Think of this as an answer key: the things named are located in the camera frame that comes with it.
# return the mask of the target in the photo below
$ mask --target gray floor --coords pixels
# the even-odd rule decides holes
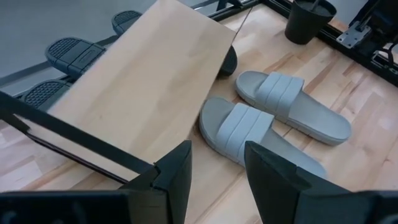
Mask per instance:
[[[144,12],[155,0],[1,0],[0,1],[0,78],[45,61],[44,50],[62,37],[79,37],[93,42],[114,35],[111,18],[118,12]],[[193,6],[204,0],[182,0]],[[366,0],[329,0],[338,9],[337,18],[345,23]],[[215,11],[216,4],[200,9]],[[36,73],[0,89],[12,95],[38,82],[62,76],[54,69]]]

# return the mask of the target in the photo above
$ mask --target black cylindrical container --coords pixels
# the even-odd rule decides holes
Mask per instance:
[[[336,8],[326,0],[321,0],[315,10],[311,11],[314,2],[315,0],[294,0],[292,3],[285,35],[293,43],[309,43],[336,15]]]

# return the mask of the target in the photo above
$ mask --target slide sandal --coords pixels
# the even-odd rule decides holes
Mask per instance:
[[[304,80],[278,72],[247,71],[236,79],[236,91],[253,107],[329,145],[345,142],[351,125],[342,115],[302,91]]]
[[[251,106],[222,98],[206,100],[200,112],[200,131],[210,147],[244,166],[244,143],[254,141],[297,166],[326,177],[315,159],[297,149],[271,129],[274,116]]]
[[[135,23],[140,17],[141,13],[133,10],[117,13],[112,18],[112,27],[118,36],[121,36]]]
[[[98,44],[67,37],[48,46],[45,56],[54,68],[77,80],[105,51]]]
[[[71,83],[61,80],[48,80],[33,86],[26,91],[21,100],[34,108],[47,111],[66,91]]]
[[[125,31],[127,31],[128,28],[140,18],[140,16],[142,16],[141,13],[132,10],[116,14],[112,18],[113,30],[118,36],[123,35]],[[217,78],[226,78],[231,76],[235,72],[237,66],[238,56],[236,56],[234,47],[231,46],[226,54],[220,71],[217,74]]]

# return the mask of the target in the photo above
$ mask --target light wood floor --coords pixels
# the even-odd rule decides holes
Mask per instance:
[[[237,30],[246,12],[222,23]],[[398,88],[367,71],[318,39],[299,46],[284,37],[286,20],[256,6],[238,34],[236,72],[215,81],[210,95],[233,102],[233,88],[245,70],[279,71],[305,79],[305,92],[341,113],[353,135],[331,147],[276,121],[273,128],[286,140],[320,161],[329,180],[350,190],[398,188]],[[212,151],[197,128],[193,141],[193,185],[187,223],[260,223],[244,169]],[[101,174],[35,145],[1,124],[0,191],[45,189],[116,189]]]

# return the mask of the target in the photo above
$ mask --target gray slide sandal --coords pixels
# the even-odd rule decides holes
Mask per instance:
[[[236,80],[236,91],[253,107],[329,145],[345,142],[351,125],[342,115],[302,91],[304,80],[278,72],[247,71]]]
[[[326,177],[319,162],[271,129],[274,116],[251,106],[222,98],[206,100],[200,112],[200,131],[215,151],[244,166],[244,143],[254,141],[297,166]]]

